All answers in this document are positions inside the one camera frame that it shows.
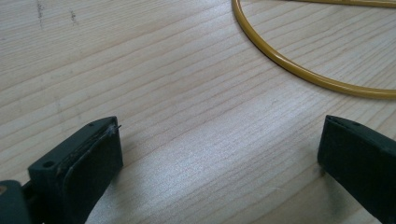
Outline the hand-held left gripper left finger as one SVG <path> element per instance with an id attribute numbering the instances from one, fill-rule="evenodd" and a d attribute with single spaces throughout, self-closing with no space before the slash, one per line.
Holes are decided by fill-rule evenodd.
<path id="1" fill-rule="evenodd" d="M 44 224 L 84 224 L 123 166 L 115 117 L 93 121 L 29 166 Z"/>

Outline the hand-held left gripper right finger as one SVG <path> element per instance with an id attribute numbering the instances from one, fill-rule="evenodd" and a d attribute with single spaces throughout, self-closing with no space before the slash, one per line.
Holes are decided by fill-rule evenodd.
<path id="1" fill-rule="evenodd" d="M 396 141 L 358 122 L 328 116 L 318 163 L 382 224 L 396 224 Z"/>

